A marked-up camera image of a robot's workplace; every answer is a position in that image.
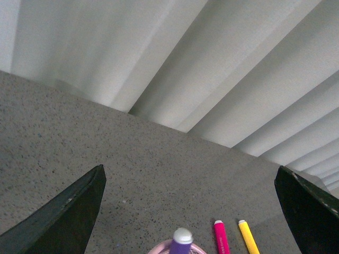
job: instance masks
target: purple marker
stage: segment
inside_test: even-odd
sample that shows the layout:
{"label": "purple marker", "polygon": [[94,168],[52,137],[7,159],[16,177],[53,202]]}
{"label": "purple marker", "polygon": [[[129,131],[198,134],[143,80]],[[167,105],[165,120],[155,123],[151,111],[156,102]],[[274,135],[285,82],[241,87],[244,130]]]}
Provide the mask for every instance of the purple marker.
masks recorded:
{"label": "purple marker", "polygon": [[169,254],[188,254],[192,242],[192,233],[185,228],[178,228],[173,234]]}

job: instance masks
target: pink marker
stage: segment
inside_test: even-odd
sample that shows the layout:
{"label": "pink marker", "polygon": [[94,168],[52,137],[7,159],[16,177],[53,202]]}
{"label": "pink marker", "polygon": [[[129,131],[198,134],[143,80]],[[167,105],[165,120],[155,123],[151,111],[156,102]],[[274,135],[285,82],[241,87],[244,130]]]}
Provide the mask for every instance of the pink marker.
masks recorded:
{"label": "pink marker", "polygon": [[219,254],[230,254],[225,226],[222,221],[216,221],[214,223],[214,231],[216,232]]}

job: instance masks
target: white wall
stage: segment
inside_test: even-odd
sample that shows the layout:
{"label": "white wall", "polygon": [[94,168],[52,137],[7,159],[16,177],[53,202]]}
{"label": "white wall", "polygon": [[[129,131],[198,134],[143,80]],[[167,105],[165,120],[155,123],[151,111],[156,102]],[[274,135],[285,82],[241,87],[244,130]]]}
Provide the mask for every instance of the white wall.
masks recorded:
{"label": "white wall", "polygon": [[1,70],[339,186],[339,1],[0,7]]}

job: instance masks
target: pink container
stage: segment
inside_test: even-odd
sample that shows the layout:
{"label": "pink container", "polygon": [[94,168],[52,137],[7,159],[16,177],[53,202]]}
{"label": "pink container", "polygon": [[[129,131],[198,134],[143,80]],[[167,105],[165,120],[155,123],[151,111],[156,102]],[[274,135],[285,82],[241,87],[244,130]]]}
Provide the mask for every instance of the pink container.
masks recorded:
{"label": "pink container", "polygon": [[[151,249],[151,251],[148,254],[169,254],[171,242],[172,239],[159,243],[156,247]],[[206,252],[204,252],[202,249],[200,249],[193,243],[191,245],[190,254],[206,254]]]}

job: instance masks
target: speckled gray surface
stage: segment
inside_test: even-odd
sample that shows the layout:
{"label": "speckled gray surface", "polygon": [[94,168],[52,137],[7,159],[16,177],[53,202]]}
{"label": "speckled gray surface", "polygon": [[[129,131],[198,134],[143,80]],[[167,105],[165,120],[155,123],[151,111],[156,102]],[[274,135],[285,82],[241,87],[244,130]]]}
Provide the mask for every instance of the speckled gray surface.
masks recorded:
{"label": "speckled gray surface", "polygon": [[147,253],[184,226],[217,253],[300,253],[274,190],[278,165],[0,72],[0,233],[104,164],[107,183],[86,253]]}

